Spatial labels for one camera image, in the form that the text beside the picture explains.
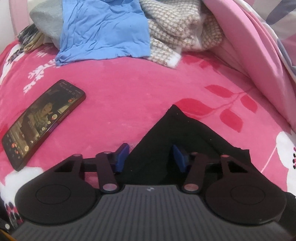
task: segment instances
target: gray plastic base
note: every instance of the gray plastic base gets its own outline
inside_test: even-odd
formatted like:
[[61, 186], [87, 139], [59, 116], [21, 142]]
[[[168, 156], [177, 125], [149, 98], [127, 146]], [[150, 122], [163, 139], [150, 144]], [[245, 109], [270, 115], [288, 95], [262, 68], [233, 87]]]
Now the gray plastic base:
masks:
[[277, 223], [244, 227], [213, 215], [176, 186], [132, 186], [104, 195], [93, 211], [60, 226], [24, 222], [17, 241], [289, 241]]

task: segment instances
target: black fabric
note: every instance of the black fabric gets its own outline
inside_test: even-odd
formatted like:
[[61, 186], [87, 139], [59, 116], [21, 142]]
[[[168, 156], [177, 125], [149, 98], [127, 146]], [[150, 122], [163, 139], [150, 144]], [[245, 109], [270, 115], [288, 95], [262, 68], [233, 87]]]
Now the black fabric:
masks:
[[[173, 159], [172, 145], [181, 145], [188, 152], [199, 152], [210, 158], [227, 154], [256, 169], [251, 163], [248, 150], [233, 147], [203, 123], [188, 118], [173, 105], [163, 118], [146, 134], [131, 152], [123, 172], [116, 176], [120, 185], [167, 185], [181, 186], [186, 174], [182, 174]], [[217, 180], [217, 174], [207, 174], [204, 190]], [[296, 200], [286, 193], [287, 206], [280, 224], [296, 235]]]

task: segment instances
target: smartphone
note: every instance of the smartphone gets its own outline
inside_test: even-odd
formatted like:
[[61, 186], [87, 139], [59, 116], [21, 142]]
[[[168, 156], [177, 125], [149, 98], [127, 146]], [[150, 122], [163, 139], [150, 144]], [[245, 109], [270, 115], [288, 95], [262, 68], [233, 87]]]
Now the smartphone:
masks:
[[31, 104], [2, 138], [12, 167], [19, 171], [26, 166], [50, 133], [85, 98], [81, 89], [59, 80]]

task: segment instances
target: red leaf pattern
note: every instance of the red leaf pattern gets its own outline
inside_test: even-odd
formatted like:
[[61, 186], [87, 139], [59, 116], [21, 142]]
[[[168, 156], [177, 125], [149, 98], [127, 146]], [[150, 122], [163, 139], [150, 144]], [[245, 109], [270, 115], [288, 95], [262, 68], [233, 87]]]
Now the red leaf pattern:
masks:
[[211, 64], [210, 64], [208, 61], [203, 60], [203, 61], [201, 61], [201, 62], [199, 63], [199, 66], [200, 66], [202, 69], [205, 69], [206, 67], [211, 66]]
[[219, 86], [219, 85], [208, 85], [205, 88], [208, 91], [212, 92], [213, 94], [218, 95], [223, 98], [229, 98], [229, 97], [233, 96], [233, 93], [230, 90], [228, 90], [222, 86]]
[[244, 95], [240, 100], [244, 107], [246, 107], [253, 113], [256, 113], [258, 106], [256, 102], [252, 100], [248, 95]]
[[225, 109], [220, 114], [220, 120], [231, 129], [241, 132], [243, 121], [242, 119], [233, 113], [230, 109]]
[[201, 116], [207, 115], [213, 111], [211, 107], [195, 99], [181, 99], [180, 101], [176, 102], [175, 105], [186, 114], [190, 114], [190, 117], [192, 117], [192, 114]]
[[186, 64], [194, 64], [198, 63], [200, 61], [200, 58], [198, 56], [193, 56], [191, 54], [184, 54], [182, 56], [182, 62]]

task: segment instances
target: knit fabric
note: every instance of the knit fabric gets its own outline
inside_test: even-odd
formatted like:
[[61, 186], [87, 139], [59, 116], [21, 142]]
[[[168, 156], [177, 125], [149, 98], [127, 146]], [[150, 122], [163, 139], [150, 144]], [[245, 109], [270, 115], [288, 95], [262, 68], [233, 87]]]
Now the knit fabric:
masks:
[[222, 30], [201, 0], [139, 0], [148, 17], [148, 60], [175, 68], [181, 51], [203, 51], [222, 42]]

